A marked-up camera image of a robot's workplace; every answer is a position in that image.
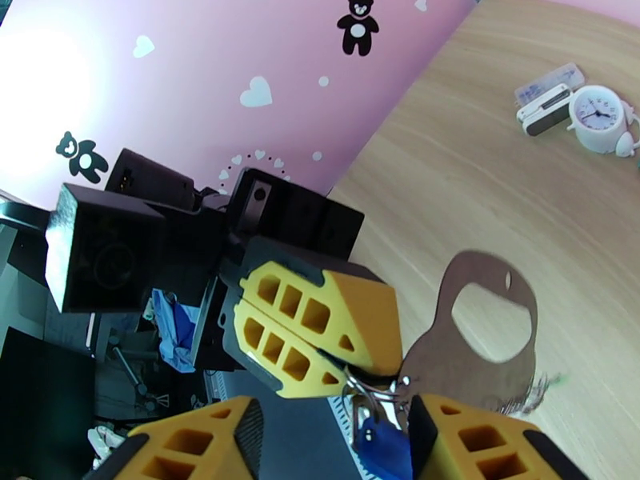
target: heart decal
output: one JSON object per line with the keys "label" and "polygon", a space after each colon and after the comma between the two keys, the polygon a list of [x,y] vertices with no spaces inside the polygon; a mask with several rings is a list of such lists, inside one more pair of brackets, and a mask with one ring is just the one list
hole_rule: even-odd
{"label": "heart decal", "polygon": [[273,102],[269,83],[262,76],[253,77],[249,82],[249,89],[240,95],[240,103],[248,108],[267,106]]}
{"label": "heart decal", "polygon": [[135,42],[134,58],[144,58],[153,50],[155,50],[155,46],[149,36],[138,36]]}
{"label": "heart decal", "polygon": [[426,0],[417,0],[414,5],[420,12],[426,12]]}

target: clock hands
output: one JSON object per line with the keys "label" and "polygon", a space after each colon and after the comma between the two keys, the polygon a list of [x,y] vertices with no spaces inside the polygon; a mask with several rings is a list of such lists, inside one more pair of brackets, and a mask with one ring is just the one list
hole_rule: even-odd
{"label": "clock hands", "polygon": [[591,104],[591,106],[594,108],[595,112],[593,112],[592,114],[589,114],[585,117],[582,118],[583,121],[587,120],[589,117],[593,117],[594,115],[596,117],[606,117],[606,118],[611,118],[611,116],[609,114],[604,114],[603,112],[601,112],[600,110],[598,110],[598,108],[596,107],[595,103],[593,100],[589,100],[589,103]]}

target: black teddy bear sticker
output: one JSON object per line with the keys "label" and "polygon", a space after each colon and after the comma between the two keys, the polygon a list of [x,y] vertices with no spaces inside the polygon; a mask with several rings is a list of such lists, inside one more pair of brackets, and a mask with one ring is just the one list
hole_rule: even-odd
{"label": "black teddy bear sticker", "polygon": [[55,152],[69,159],[69,171],[72,176],[81,174],[87,181],[97,185],[100,183],[97,171],[106,173],[109,170],[109,163],[103,156],[94,152],[94,149],[94,141],[76,142],[71,132],[67,131],[55,148]]}
{"label": "black teddy bear sticker", "polygon": [[349,0],[350,14],[338,21],[338,28],[345,31],[342,38],[342,50],[345,54],[353,54],[358,47],[360,56],[371,52],[371,33],[380,31],[374,18],[370,16],[374,0]]}

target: hexagonal cutout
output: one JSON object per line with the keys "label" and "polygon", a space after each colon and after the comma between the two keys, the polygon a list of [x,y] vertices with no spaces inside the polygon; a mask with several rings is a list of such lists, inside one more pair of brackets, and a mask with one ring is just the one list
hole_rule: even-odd
{"label": "hexagonal cutout", "polygon": [[205,433],[204,431],[179,430],[169,438],[165,448],[200,456],[204,454],[213,439],[214,436],[211,433]]}
{"label": "hexagonal cutout", "polygon": [[285,364],[282,369],[295,380],[301,382],[306,377],[306,373],[311,368],[311,362],[307,357],[298,352],[295,348],[289,350],[286,355]]}
{"label": "hexagonal cutout", "polygon": [[454,416],[456,414],[460,414],[459,410],[455,409],[454,407],[448,406],[447,404],[442,404],[440,406],[440,411],[442,411],[445,416]]}
{"label": "hexagonal cutout", "polygon": [[269,333],[269,336],[266,339],[265,349],[262,354],[269,362],[275,365],[278,363],[278,359],[280,358],[284,345],[284,340],[280,339],[280,337],[273,333]]}
{"label": "hexagonal cutout", "polygon": [[194,470],[195,465],[155,457],[145,466],[142,474],[155,480],[189,480]]}
{"label": "hexagonal cutout", "polygon": [[509,454],[478,463],[485,480],[506,480],[528,471],[517,454]]}
{"label": "hexagonal cutout", "polygon": [[458,435],[468,451],[482,451],[504,446],[506,441],[493,426],[483,425],[461,430]]}
{"label": "hexagonal cutout", "polygon": [[231,409],[220,409],[211,413],[211,417],[215,419],[227,419],[231,414]]}
{"label": "hexagonal cutout", "polygon": [[336,384],[339,384],[340,381],[337,380],[336,377],[331,375],[329,372],[325,372],[325,374],[322,376],[322,383],[325,386],[334,386]]}
{"label": "hexagonal cutout", "polygon": [[329,308],[321,302],[313,298],[309,298],[305,306],[305,312],[302,315],[302,326],[314,331],[317,334],[323,334],[326,326],[329,324],[331,312]]}
{"label": "hexagonal cutout", "polygon": [[355,347],[352,341],[345,334],[340,337],[340,341],[338,342],[338,346],[343,350],[348,352],[355,352]]}
{"label": "hexagonal cutout", "polygon": [[280,311],[286,314],[289,318],[295,318],[301,299],[302,292],[292,286],[287,286],[285,288],[284,295],[282,296],[282,300],[280,301]]}
{"label": "hexagonal cutout", "polygon": [[265,332],[265,327],[255,321],[253,318],[248,318],[245,322],[245,340],[251,348],[257,349],[260,345],[260,339]]}
{"label": "hexagonal cutout", "polygon": [[272,275],[265,276],[258,284],[258,296],[269,304],[274,304],[278,289],[280,289],[280,279]]}

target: wooden table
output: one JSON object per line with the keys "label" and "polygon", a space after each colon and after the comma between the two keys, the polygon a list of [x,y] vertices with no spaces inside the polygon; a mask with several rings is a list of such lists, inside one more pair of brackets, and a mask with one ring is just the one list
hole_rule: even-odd
{"label": "wooden table", "polygon": [[[513,92],[573,61],[640,108],[639,59],[631,26],[483,0],[332,194],[366,214],[354,260],[397,289],[405,350],[430,326],[457,252],[486,250],[520,270],[538,299],[538,372],[568,378],[530,420],[593,479],[640,471],[637,161],[587,152],[568,121],[528,138]],[[528,320],[464,293],[455,313],[471,345],[513,356]]]}

